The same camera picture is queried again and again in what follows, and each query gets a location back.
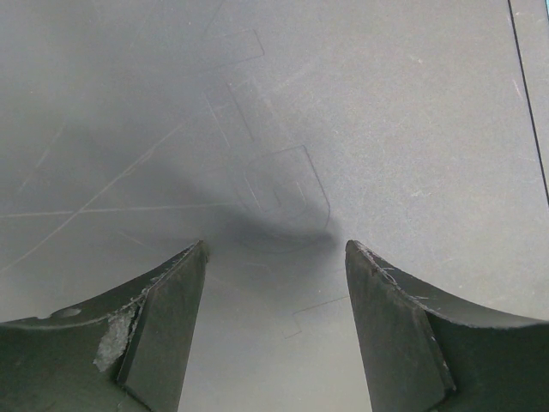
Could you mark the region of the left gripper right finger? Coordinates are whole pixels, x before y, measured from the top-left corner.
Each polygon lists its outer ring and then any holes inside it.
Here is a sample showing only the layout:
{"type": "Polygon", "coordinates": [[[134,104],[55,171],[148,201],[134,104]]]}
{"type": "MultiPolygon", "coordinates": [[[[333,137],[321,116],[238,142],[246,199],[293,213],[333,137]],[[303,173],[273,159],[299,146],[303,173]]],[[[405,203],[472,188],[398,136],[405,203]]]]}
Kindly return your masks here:
{"type": "Polygon", "coordinates": [[[547,322],[447,293],[356,240],[345,266],[373,410],[547,410],[547,322]]]}

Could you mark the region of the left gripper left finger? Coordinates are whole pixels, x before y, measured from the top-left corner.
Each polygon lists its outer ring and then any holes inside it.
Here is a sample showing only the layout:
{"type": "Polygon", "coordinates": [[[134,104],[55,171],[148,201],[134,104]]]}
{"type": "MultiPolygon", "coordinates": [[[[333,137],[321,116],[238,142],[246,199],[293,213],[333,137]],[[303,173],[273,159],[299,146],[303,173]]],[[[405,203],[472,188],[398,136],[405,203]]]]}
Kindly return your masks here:
{"type": "Polygon", "coordinates": [[[177,410],[207,262],[198,241],[47,318],[2,323],[2,410],[177,410]]]}

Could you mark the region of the black network switch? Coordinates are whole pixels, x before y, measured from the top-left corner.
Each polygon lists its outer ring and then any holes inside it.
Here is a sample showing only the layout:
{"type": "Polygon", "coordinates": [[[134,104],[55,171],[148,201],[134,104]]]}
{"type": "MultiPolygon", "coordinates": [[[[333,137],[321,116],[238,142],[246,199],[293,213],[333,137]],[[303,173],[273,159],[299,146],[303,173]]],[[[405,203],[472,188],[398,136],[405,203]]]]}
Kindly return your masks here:
{"type": "Polygon", "coordinates": [[[4,1],[1,319],[203,240],[183,411],[370,408],[350,239],[548,317],[541,1],[4,1]]]}

